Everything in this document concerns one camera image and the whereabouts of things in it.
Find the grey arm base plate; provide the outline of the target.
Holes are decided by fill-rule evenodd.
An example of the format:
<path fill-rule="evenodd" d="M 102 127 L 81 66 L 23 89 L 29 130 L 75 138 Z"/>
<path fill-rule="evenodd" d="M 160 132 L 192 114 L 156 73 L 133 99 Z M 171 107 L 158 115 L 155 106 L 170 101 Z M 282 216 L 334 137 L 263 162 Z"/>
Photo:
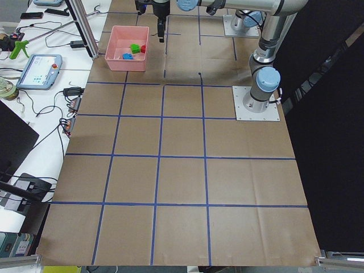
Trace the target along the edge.
<path fill-rule="evenodd" d="M 258 24 L 249 17 L 223 16 L 224 33 L 232 38 L 259 38 Z"/>
<path fill-rule="evenodd" d="M 250 86 L 233 86 L 235 117 L 237 121 L 279 122 L 280 116 L 276 103 L 260 102 L 252 98 Z"/>

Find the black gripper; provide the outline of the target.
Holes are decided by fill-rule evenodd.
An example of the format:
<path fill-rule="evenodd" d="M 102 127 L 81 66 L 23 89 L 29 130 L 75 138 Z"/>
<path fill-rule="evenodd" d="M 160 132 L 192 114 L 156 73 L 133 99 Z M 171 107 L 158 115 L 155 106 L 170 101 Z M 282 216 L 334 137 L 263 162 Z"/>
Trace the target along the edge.
<path fill-rule="evenodd" d="M 153 13 L 158 17 L 157 30 L 160 43 L 164 43 L 164 33 L 166 30 L 166 19 L 170 14 L 169 0 L 136 0 L 135 7 L 139 15 L 146 12 L 147 6 L 152 6 Z"/>

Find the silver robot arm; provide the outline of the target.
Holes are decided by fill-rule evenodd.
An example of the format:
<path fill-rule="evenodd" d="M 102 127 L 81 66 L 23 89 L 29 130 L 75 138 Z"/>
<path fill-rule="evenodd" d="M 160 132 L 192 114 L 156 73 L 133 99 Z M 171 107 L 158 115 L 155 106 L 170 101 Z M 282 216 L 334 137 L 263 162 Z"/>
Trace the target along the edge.
<path fill-rule="evenodd" d="M 177 1 L 180 10 L 191 11 L 197 6 L 206 7 L 209 15 L 214 15 L 218 9 L 236 9 L 264 11 L 267 19 L 264 24 L 262 39 L 265 42 L 277 42 L 283 30 L 287 16 L 296 14 L 307 1 Z"/>
<path fill-rule="evenodd" d="M 251 89 L 243 98 L 244 106 L 253 113 L 264 112 L 270 104 L 273 92 L 279 88 L 281 76 L 273 64 L 276 53 L 295 17 L 296 14 L 266 16 L 258 48 L 249 60 L 252 75 Z"/>

